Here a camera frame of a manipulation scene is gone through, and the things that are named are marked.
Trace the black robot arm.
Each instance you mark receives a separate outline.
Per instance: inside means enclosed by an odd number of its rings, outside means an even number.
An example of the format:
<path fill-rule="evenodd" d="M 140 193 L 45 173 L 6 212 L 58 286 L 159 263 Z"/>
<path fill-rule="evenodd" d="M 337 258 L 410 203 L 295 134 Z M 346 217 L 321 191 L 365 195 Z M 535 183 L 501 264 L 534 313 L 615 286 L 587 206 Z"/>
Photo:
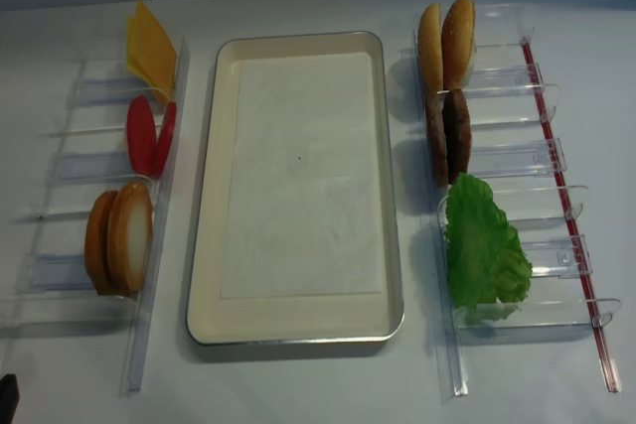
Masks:
<path fill-rule="evenodd" d="M 0 424 L 11 424 L 20 400 L 17 377 L 5 374 L 0 381 Z"/>

